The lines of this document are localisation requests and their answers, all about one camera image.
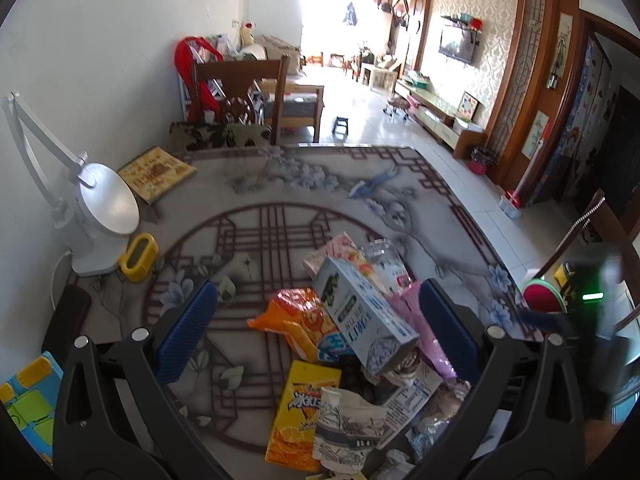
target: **yellow digital timer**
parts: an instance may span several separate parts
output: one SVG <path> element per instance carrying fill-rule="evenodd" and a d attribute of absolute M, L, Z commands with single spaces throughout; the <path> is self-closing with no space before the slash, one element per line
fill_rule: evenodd
<path fill-rule="evenodd" d="M 127 252 L 120 257 L 120 269 L 133 283 L 141 282 L 154 268 L 158 257 L 158 244 L 149 233 L 136 236 Z"/>

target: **lamp base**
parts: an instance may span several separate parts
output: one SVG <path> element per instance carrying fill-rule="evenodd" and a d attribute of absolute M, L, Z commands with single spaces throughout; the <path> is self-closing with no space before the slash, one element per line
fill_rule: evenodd
<path fill-rule="evenodd" d="M 78 276 L 99 276 L 109 274 L 119 267 L 119 258 L 127 252 L 129 237 L 100 236 L 94 240 L 94 247 L 83 258 L 73 257 L 71 267 Z"/>

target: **green led indicator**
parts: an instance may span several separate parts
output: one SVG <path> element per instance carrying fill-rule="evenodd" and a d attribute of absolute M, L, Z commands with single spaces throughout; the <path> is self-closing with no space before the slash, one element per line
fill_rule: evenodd
<path fill-rule="evenodd" d="M 584 301 L 601 300 L 602 298 L 604 298 L 604 292 L 596 292 L 594 294 L 583 294 L 582 295 L 582 299 Z"/>

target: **pink plastic bag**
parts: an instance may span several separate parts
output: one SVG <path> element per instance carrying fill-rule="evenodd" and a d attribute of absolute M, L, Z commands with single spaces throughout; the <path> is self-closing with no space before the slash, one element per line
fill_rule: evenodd
<path fill-rule="evenodd" d="M 394 294 L 391 298 L 387 298 L 388 302 L 398 316 L 402 317 L 420 335 L 418 348 L 430 359 L 436 371 L 444 379 L 453 379 L 456 377 L 456 371 L 420 311 L 418 294 L 421 285 L 421 282 L 412 283 L 402 294 Z"/>

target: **green toy block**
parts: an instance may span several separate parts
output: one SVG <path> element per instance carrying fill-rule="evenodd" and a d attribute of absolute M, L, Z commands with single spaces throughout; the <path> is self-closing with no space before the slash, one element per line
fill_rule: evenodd
<path fill-rule="evenodd" d="M 20 416 L 18 410 L 16 410 L 13 406 L 9 406 L 6 411 L 11 416 L 11 420 L 14 421 L 15 425 L 18 426 L 18 429 L 20 431 L 27 427 L 27 422 Z"/>
<path fill-rule="evenodd" d="M 47 446 L 53 446 L 53 419 L 46 418 L 42 422 L 38 423 L 34 428 L 38 436 L 44 441 Z"/>
<path fill-rule="evenodd" d="M 53 412 L 53 408 L 38 390 L 31 390 L 18 397 L 12 408 L 15 408 L 27 423 L 40 420 Z"/>

